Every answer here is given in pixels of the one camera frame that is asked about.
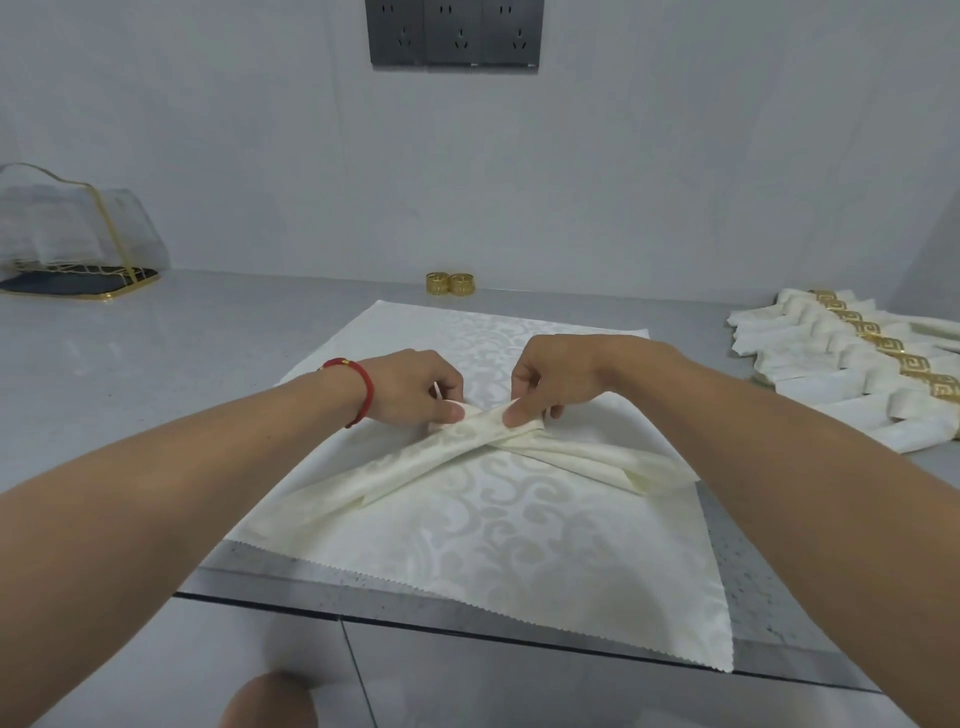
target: red string bracelet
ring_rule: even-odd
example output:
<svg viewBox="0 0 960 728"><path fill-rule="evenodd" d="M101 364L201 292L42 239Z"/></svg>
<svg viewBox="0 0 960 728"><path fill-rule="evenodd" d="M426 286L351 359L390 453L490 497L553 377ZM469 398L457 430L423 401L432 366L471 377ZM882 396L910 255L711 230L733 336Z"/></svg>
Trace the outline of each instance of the red string bracelet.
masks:
<svg viewBox="0 0 960 728"><path fill-rule="evenodd" d="M360 411L357 413L357 416L353 419L347 429L350 429L358 422L363 420L367 413L370 412L370 406L373 404L373 380L370 378L370 375L367 374L367 370L357 364L355 361L350 361L349 359L330 359L329 361L324 362L324 365L321 369L326 369L327 367L335 367L340 364L350 367L354 372L360 375L363 378L363 383L367 385L367 397L363 400L363 406L360 407Z"/></svg>

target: power outlet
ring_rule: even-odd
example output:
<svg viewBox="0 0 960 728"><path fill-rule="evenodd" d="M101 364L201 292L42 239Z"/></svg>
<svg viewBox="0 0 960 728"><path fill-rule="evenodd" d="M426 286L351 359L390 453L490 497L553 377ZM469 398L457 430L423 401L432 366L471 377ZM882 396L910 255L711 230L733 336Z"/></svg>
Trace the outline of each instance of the power outlet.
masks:
<svg viewBox="0 0 960 728"><path fill-rule="evenodd" d="M423 31L428 63L478 65L481 59L481 0L423 0Z"/></svg>
<svg viewBox="0 0 960 728"><path fill-rule="evenodd" d="M484 65L540 66L543 0L483 0Z"/></svg>
<svg viewBox="0 0 960 728"><path fill-rule="evenodd" d="M367 35L373 65L423 65L423 0L367 4Z"/></svg>

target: gold wire napkin holder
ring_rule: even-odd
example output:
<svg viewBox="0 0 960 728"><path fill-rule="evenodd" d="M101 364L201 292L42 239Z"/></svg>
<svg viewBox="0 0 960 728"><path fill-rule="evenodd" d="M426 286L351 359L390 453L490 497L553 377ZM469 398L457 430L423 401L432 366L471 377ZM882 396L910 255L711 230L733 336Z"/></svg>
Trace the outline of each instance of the gold wire napkin holder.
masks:
<svg viewBox="0 0 960 728"><path fill-rule="evenodd" d="M16 271L16 275L14 275L14 277L11 279L0 280L0 292L14 293L23 296L52 296L55 298L80 299L88 301L108 301L116 298L117 296L130 293L137 288L142 288L148 283L152 283L154 280L159 278L159 271L153 268L145 268L142 266L133 265L130 253L127 250L127 247L124 245L123 240L120 237L120 233L117 230L113 219L110 217L109 212L107 211L107 204L104 202L103 195L101 195L100 190L98 190L92 184L89 182L66 180L63 177L54 174L49 169L44 169L43 167L26 161L0 164L0 175L2 175L4 171L10 167L29 167L30 169L37 170L37 172L42 172L47 177L56 180L57 182L61 182L62 184L70 184L85 189L93 199L93 204L97 207L97 212L100 214L101 219L104 221L104 225L107 227L110 243L113 245L113 249L120 258L120 265L103 265L101 263L90 262L87 260L76 260L52 264L40 263L36 260L16 260L12 263L12 267L14 271ZM25 286L16 285L19 279L22 281L23 277L28 277L30 275L33 275L34 278L40 276L40 280L36 285L36 290L24 290ZM58 282L57 279L62 279L64 276L100 277L97 282L104 285L108 290L97 293L50 292L51 288L58 287L56 286L56 283ZM52 281L54 285L44 286L42 282L46 280Z"/></svg>

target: white wall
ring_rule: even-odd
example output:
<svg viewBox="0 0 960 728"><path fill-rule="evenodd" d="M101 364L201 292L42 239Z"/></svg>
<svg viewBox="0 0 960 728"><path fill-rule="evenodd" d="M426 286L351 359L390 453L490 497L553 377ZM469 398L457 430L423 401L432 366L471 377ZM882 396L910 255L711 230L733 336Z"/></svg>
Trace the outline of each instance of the white wall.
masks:
<svg viewBox="0 0 960 728"><path fill-rule="evenodd" d="M960 192L903 279L891 308L960 321Z"/></svg>
<svg viewBox="0 0 960 728"><path fill-rule="evenodd" d="M13 127L7 119L3 104L0 103L0 164L9 161L19 161L20 150L16 144Z"/></svg>
<svg viewBox="0 0 960 728"><path fill-rule="evenodd" d="M540 73L373 71L359 0L4 10L24 155L176 265L886 298L960 187L955 0L548 0Z"/></svg>

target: white napkin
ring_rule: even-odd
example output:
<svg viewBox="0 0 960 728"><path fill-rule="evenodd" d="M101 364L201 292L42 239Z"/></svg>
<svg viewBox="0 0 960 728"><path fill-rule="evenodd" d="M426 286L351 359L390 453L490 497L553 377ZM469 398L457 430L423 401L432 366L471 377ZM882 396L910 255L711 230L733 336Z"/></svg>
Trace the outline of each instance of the white napkin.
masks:
<svg viewBox="0 0 960 728"><path fill-rule="evenodd" d="M509 398L510 371L532 335L602 330L378 302L285 379L334 356L436 349L464 374L467 399L491 409ZM487 425L495 423L495 415L485 417L491 418ZM650 422L616 395L569 408L547 431L564 441L646 449L680 461ZM448 432L455 434L457 425L440 434ZM362 508L308 517L293 527L270 526L267 514L284 511L288 494L419 440L421 433L371 421L335 434L228 537L514 619L732 669L727 599L691 485L642 497L530 452L471 445ZM682 462L672 472L689 475Z"/></svg>
<svg viewBox="0 0 960 728"><path fill-rule="evenodd" d="M460 405L465 418L455 425L431 425L432 434L399 452L334 475L290 494L257 514L248 527L258 536L280 536L343 508L368 506L455 457L491 446L578 473L642 496L693 485L697 474L682 460L603 443L562 440L544 431L543 420L509 429L509 404L483 411Z"/></svg>

